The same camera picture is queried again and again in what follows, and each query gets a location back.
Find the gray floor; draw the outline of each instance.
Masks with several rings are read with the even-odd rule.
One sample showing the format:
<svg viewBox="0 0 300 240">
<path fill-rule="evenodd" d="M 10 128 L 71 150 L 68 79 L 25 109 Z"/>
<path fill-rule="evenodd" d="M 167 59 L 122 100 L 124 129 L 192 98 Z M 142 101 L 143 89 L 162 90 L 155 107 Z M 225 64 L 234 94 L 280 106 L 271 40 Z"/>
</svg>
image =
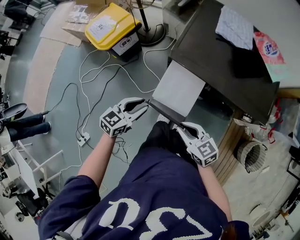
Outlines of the gray floor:
<svg viewBox="0 0 300 240">
<path fill-rule="evenodd" d="M 35 49 L 39 43 L 39 34 L 42 30 L 40 22 L 36 21 L 30 31 L 24 34 L 24 37 L 16 47 L 15 55 L 9 66 L 6 91 L 10 92 L 11 103 L 16 104 L 23 99 L 23 90 L 26 83 L 26 77 L 30 68 L 30 62 L 34 55 Z M 167 38 L 154 48 L 164 48 L 168 46 L 171 39 Z M 51 86 L 49 88 L 46 110 L 50 110 L 60 100 L 64 88 L 69 83 L 79 84 L 79 66 L 86 57 L 86 55 L 94 50 L 94 47 L 87 43 L 82 43 L 79 48 L 67 45 L 62 52 L 62 55 L 58 61 L 57 68 L 52 78 Z M 162 77 L 167 68 L 167 56 L 169 50 L 150 52 L 146 55 L 146 61 L 151 69 L 155 73 Z M 100 66 L 107 58 L 106 52 L 95 52 L 85 62 L 82 67 L 82 74 L 86 73 L 91 68 Z M 111 58 L 108 64 L 120 63 L 115 58 Z M 84 84 L 84 91 L 87 93 L 90 99 L 91 107 L 100 98 L 106 82 L 114 75 L 117 67 L 106 68 L 96 80 L 91 83 Z M 143 55 L 140 54 L 138 61 L 126 66 L 127 71 L 131 77 L 135 80 L 136 84 L 143 90 L 154 89 L 158 81 L 157 79 L 146 69 L 143 64 Z M 96 74 L 96 71 L 87 76 L 87 80 L 91 79 Z M 142 94 L 137 90 L 134 84 L 130 81 L 127 74 L 121 69 L 117 76 L 107 85 L 103 99 L 95 107 L 92 112 L 89 122 L 86 127 L 86 131 L 90 134 L 91 139 L 89 144 L 95 146 L 103 134 L 99 127 L 99 116 L 110 106 L 118 103 L 123 98 L 128 97 L 143 97 L 145 99 L 150 98 L 152 93 Z M 81 110 L 82 122 L 84 116 L 88 113 L 87 100 L 79 88 L 79 107 Z M 206 131 L 215 138 L 217 142 L 222 136 L 229 119 L 224 117 L 221 113 L 215 114 L 217 110 L 211 112 L 203 103 L 197 102 L 191 113 L 188 115 L 187 120 L 201 124 Z M 55 163 L 50 165 L 49 175 L 58 172 L 60 169 L 68 167 L 70 165 L 78 165 L 79 151 L 78 144 L 75 138 L 76 125 L 78 120 L 78 109 L 76 106 L 76 87 L 70 86 L 61 104 L 47 115 L 47 120 L 52 123 L 51 133 L 48 135 L 37 135 L 32 138 L 23 140 L 24 143 L 33 143 L 32 147 L 29 147 L 33 157 L 38 162 L 44 162 L 52 154 L 56 153 L 60 149 L 63 149 L 63 158 L 58 159 Z M 128 149 L 129 161 L 136 155 L 140 145 L 147 137 L 153 124 L 156 122 L 158 113 L 153 109 L 149 109 L 142 118 L 140 118 L 131 131 L 122 135 L 127 142 L 126 145 L 132 144 Z M 81 150 L 81 156 L 84 160 L 91 149 L 88 146 L 84 146 Z M 121 151 L 118 156 L 125 159 L 124 153 Z M 111 190 L 113 190 L 119 183 L 121 177 L 124 175 L 128 165 L 121 162 L 116 157 L 111 158 L 109 166 L 107 168 L 104 185 L 107 187 L 101 196 L 105 196 Z M 70 168 L 63 172 L 61 178 L 61 186 L 63 182 L 70 176 L 76 175 L 78 167 Z M 58 189 L 58 181 L 53 181 L 53 187 Z"/>
</svg>

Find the desk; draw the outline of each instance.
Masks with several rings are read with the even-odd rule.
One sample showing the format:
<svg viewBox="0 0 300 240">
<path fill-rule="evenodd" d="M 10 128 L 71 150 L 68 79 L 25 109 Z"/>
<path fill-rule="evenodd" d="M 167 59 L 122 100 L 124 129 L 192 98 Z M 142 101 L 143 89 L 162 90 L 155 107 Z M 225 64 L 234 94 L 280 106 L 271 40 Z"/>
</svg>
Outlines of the desk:
<svg viewBox="0 0 300 240">
<path fill-rule="evenodd" d="M 265 124 L 279 82 L 272 83 L 267 72 L 261 78 L 234 77 L 232 47 L 216 39 L 215 29 L 222 7 L 217 1 L 204 0 L 174 45 L 170 57 Z"/>
</svg>

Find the white label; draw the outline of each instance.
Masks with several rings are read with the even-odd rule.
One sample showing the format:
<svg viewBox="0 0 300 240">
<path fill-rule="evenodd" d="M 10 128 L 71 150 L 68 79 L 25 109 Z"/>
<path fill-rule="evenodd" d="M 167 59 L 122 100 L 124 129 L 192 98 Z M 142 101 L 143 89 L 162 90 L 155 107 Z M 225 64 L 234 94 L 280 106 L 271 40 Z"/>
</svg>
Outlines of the white label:
<svg viewBox="0 0 300 240">
<path fill-rule="evenodd" d="M 117 22 L 115 20 L 111 19 L 110 16 L 105 15 L 93 22 L 88 31 L 96 41 L 100 41 L 115 27 L 116 24 Z"/>
<path fill-rule="evenodd" d="M 135 43 L 137 43 L 139 38 L 137 37 L 137 34 L 134 33 L 130 35 L 129 37 L 123 38 L 121 41 L 119 41 L 115 46 L 112 47 L 112 49 L 121 56 L 124 52 L 126 52 L 131 46 L 133 46 Z"/>
</svg>

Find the cardboard box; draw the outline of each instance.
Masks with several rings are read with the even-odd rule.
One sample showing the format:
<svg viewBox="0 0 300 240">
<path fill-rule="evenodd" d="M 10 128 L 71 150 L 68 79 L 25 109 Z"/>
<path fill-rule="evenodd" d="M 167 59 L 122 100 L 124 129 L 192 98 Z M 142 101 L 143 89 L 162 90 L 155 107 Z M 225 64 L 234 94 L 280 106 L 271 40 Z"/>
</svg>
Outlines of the cardboard box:
<svg viewBox="0 0 300 240">
<path fill-rule="evenodd" d="M 89 42 L 84 34 L 87 24 L 106 9 L 111 2 L 129 11 L 129 6 L 123 0 L 76 0 L 76 5 L 61 28 L 82 41 Z"/>
</svg>

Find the person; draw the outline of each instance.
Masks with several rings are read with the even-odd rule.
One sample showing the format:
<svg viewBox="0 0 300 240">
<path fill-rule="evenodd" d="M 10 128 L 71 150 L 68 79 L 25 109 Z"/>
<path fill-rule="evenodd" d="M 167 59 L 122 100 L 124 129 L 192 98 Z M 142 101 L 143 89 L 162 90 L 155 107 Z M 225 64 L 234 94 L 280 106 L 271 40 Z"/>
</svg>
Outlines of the person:
<svg viewBox="0 0 300 240">
<path fill-rule="evenodd" d="M 38 223 L 46 239 L 250 239 L 233 221 L 227 196 L 210 166 L 191 159 L 175 129 L 158 121 L 119 185 L 99 188 L 116 138 L 103 134 L 75 177 Z"/>
<path fill-rule="evenodd" d="M 0 139 L 14 142 L 37 134 L 47 134 L 51 130 L 51 123 L 45 122 L 45 115 L 39 113 L 19 120 L 2 122 L 3 131 Z"/>
</svg>

